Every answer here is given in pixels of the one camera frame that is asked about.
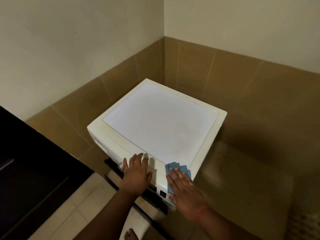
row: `finger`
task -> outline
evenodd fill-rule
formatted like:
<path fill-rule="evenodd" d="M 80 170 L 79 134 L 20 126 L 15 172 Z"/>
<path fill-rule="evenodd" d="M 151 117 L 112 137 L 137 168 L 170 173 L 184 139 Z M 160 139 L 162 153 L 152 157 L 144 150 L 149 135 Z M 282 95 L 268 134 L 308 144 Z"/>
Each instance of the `finger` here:
<path fill-rule="evenodd" d="M 191 180 L 191 178 L 190 178 L 186 173 L 183 173 L 183 176 L 185 177 L 186 181 L 187 181 L 191 186 L 194 186 L 193 181 Z"/>
<path fill-rule="evenodd" d="M 123 171 L 124 171 L 124 173 L 126 173 L 126 171 L 127 171 L 128 169 L 129 169 L 129 167 L 128 167 L 127 159 L 124 158 L 124 159 L 123 159 Z"/>
<path fill-rule="evenodd" d="M 183 188 L 183 183 L 181 182 L 181 180 L 180 180 L 179 176 L 177 175 L 177 173 L 174 171 L 173 168 L 170 168 L 169 170 L 170 170 L 172 179 L 174 180 L 174 183 L 176 184 L 178 189 L 182 189 Z"/>
<path fill-rule="evenodd" d="M 139 153 L 139 154 L 136 156 L 134 165 L 136 165 L 136 166 L 141 166 L 141 158 L 142 158 L 142 156 L 143 156 L 143 153 Z"/>
<path fill-rule="evenodd" d="M 134 154 L 134 155 L 132 156 L 132 158 L 130 159 L 130 161 L 129 161 L 129 168 L 131 168 L 131 167 L 134 166 L 134 160 L 135 160 L 136 156 L 137 156 L 137 154 Z"/>
<path fill-rule="evenodd" d="M 149 171 L 146 176 L 147 176 L 148 184 L 150 184 L 152 179 L 152 171 Z"/>
<path fill-rule="evenodd" d="M 141 166 L 143 168 L 145 168 L 147 170 L 148 168 L 148 161 L 149 161 L 149 158 L 145 157 L 143 160 L 142 160 L 142 163 L 141 163 Z"/>
<path fill-rule="evenodd" d="M 177 194 L 179 192 L 178 187 L 176 186 L 176 184 L 174 183 L 173 179 L 171 178 L 170 174 L 167 173 L 165 175 L 165 177 L 167 178 L 168 184 L 170 186 L 170 188 L 172 189 L 172 191 Z"/>
<path fill-rule="evenodd" d="M 168 193 L 168 197 L 170 198 L 172 203 L 176 206 L 177 205 L 177 199 L 176 199 L 175 195 L 172 194 L 172 193 Z"/>
<path fill-rule="evenodd" d="M 181 182 L 184 184 L 184 185 L 188 185 L 188 181 L 186 180 L 186 178 L 184 177 L 184 175 L 182 174 L 182 172 L 180 171 L 180 169 L 176 168 L 175 169 L 176 171 L 176 174 L 178 175 L 179 179 L 181 180 Z"/>

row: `person's left arm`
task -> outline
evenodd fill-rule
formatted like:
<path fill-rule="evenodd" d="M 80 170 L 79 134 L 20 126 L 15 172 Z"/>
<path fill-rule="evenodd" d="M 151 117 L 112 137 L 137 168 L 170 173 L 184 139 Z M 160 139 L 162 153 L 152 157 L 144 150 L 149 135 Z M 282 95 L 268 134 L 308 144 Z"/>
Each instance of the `person's left arm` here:
<path fill-rule="evenodd" d="M 123 225 L 134 201 L 149 187 L 152 173 L 147 173 L 148 158 L 141 162 L 143 153 L 134 156 L 127 164 L 123 160 L 124 177 L 120 189 L 101 212 L 74 240 L 119 239 Z"/>

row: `white top surface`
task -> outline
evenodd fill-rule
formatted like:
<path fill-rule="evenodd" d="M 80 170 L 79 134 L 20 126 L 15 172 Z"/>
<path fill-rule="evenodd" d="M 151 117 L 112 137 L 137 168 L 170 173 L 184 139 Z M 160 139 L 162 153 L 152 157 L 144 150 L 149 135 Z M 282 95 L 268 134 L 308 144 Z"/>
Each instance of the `white top surface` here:
<path fill-rule="evenodd" d="M 145 83 L 103 121 L 163 163 L 189 168 L 217 117 L 211 109 Z"/>

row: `person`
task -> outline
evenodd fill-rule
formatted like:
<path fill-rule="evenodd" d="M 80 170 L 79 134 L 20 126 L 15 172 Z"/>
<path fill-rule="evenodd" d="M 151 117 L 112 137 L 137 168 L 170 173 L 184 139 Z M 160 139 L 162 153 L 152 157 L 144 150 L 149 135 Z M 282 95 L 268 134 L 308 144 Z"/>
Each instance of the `person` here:
<path fill-rule="evenodd" d="M 148 158 L 143 153 L 134 154 L 129 161 L 123 159 L 124 177 L 119 190 L 100 213 L 76 236 L 75 240 L 118 240 L 123 225 L 135 200 L 149 187 L 152 172 L 147 172 Z M 254 240 L 258 237 L 230 222 L 211 209 L 203 195 L 188 175 L 170 168 L 172 177 L 167 181 L 174 192 L 168 194 L 176 209 L 188 220 L 195 222 L 210 239 Z M 132 229 L 125 234 L 126 240 L 138 240 Z"/>

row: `microfiber cloth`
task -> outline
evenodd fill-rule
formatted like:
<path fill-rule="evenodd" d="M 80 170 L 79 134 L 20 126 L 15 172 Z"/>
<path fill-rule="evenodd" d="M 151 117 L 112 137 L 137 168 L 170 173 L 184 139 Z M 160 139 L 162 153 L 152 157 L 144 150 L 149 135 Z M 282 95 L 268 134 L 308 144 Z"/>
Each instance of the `microfiber cloth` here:
<path fill-rule="evenodd" d="M 166 164 L 166 165 L 165 165 L 165 172 L 166 172 L 166 173 L 169 173 L 170 176 L 172 177 L 172 175 L 171 175 L 171 173 L 170 173 L 170 170 L 169 170 L 170 168 L 173 168 L 173 169 L 178 168 L 178 169 L 180 169 L 180 171 L 181 171 L 182 173 L 187 174 L 187 175 L 191 178 L 191 171 L 188 170 L 188 168 L 187 168 L 186 165 L 180 166 L 180 163 L 175 162 L 175 161 Z M 169 184 L 168 184 L 168 193 L 171 193 L 171 194 L 174 195 L 174 192 L 173 192 L 172 189 L 170 188 L 170 185 L 169 185 Z"/>

